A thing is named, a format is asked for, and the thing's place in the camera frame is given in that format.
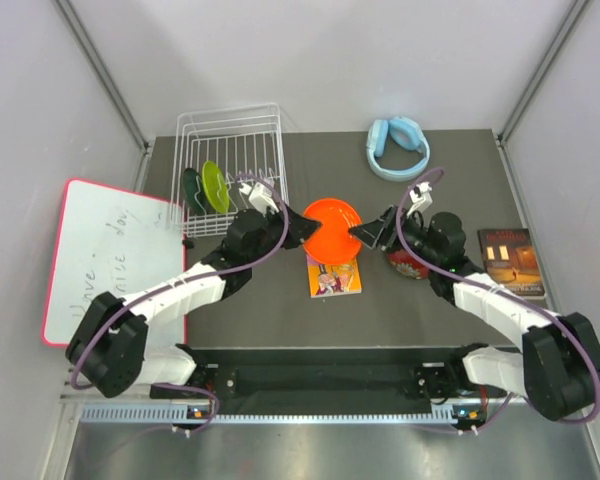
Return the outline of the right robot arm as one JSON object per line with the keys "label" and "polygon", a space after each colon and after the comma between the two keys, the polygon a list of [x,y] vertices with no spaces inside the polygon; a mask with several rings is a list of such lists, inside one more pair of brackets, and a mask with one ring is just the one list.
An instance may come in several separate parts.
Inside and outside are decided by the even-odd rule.
{"label": "right robot arm", "polygon": [[482,343],[460,347],[445,363],[446,380],[467,396],[493,386],[525,398],[544,418],[569,423],[588,409],[600,412],[600,343],[591,322],[574,312],[559,315],[514,295],[465,253],[460,218],[449,212],[425,224],[421,213],[387,209],[350,234],[371,249],[404,250],[424,265],[434,293],[497,330],[517,348],[507,352]]}

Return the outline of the red floral plate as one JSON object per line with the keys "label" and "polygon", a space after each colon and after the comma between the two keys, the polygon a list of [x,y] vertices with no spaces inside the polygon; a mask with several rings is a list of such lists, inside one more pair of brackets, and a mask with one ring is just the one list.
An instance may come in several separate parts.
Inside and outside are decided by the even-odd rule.
{"label": "red floral plate", "polygon": [[398,273],[405,277],[424,280],[429,275],[429,269],[403,249],[388,253],[387,260]]}

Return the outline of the lime green plate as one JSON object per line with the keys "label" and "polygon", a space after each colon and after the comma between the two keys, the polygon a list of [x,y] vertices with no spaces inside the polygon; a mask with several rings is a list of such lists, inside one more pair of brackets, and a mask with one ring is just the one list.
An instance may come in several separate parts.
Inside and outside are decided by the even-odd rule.
{"label": "lime green plate", "polygon": [[230,197],[224,174],[212,161],[206,161],[202,166],[202,184],[206,198],[212,208],[227,214],[230,208]]}

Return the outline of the orange plate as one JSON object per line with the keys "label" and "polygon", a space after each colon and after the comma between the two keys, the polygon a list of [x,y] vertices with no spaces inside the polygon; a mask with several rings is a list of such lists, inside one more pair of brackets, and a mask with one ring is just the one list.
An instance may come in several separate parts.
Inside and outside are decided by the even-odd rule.
{"label": "orange plate", "polygon": [[355,259],[362,242],[350,234],[349,229],[360,226],[362,220],[354,207],[344,200],[322,198],[307,206],[303,215],[321,223],[303,245],[312,260],[324,265],[340,265]]}

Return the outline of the dark teal plate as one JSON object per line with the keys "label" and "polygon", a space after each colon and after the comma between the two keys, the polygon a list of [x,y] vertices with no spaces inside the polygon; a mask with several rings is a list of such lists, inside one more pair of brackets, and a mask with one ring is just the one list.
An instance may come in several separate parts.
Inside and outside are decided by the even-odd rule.
{"label": "dark teal plate", "polygon": [[181,186],[189,210],[194,215],[205,215],[208,201],[200,174],[193,168],[186,168],[182,173]]}

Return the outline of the white wire dish rack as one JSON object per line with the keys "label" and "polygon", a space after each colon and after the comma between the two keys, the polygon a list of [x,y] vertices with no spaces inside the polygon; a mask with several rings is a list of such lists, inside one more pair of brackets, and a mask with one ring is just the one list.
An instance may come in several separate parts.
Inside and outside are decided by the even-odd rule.
{"label": "white wire dish rack", "polygon": [[[227,214],[216,212],[208,202],[205,215],[194,215],[184,200],[183,171],[193,168],[201,176],[206,161],[214,162],[224,174],[230,197]],[[225,233],[238,210],[248,205],[236,179],[245,173],[266,180],[284,201],[289,200],[281,109],[277,104],[180,114],[176,121],[170,224],[194,238]]]}

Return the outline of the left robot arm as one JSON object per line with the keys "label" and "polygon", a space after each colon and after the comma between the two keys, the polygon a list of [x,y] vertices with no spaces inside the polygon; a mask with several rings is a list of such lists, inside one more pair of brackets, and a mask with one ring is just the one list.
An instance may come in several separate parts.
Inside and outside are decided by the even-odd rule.
{"label": "left robot arm", "polygon": [[244,287],[252,270],[279,249],[295,249],[321,227],[290,208],[240,211],[220,244],[182,274],[137,294],[109,291],[89,305],[66,348],[76,390],[114,398],[134,385],[173,388],[196,396],[207,374],[184,345],[151,347],[148,337],[190,312],[221,302]]}

